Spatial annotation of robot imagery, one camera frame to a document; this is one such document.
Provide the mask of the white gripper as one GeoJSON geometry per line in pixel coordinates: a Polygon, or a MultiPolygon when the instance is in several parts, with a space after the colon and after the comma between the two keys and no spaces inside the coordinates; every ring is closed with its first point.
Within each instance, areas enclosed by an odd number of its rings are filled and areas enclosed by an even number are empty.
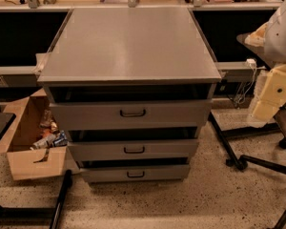
{"type": "Polygon", "coordinates": [[[277,64],[257,77],[251,101],[251,121],[269,122],[286,103],[286,64],[277,64]]]}

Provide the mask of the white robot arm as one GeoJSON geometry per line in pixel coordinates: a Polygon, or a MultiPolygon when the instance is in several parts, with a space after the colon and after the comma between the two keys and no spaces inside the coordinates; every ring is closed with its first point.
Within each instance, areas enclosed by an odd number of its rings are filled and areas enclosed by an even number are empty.
{"type": "Polygon", "coordinates": [[[248,124],[260,128],[286,103],[286,0],[268,22],[244,38],[243,44],[262,48],[264,57],[275,63],[268,72],[261,71],[257,77],[249,107],[248,124]]]}

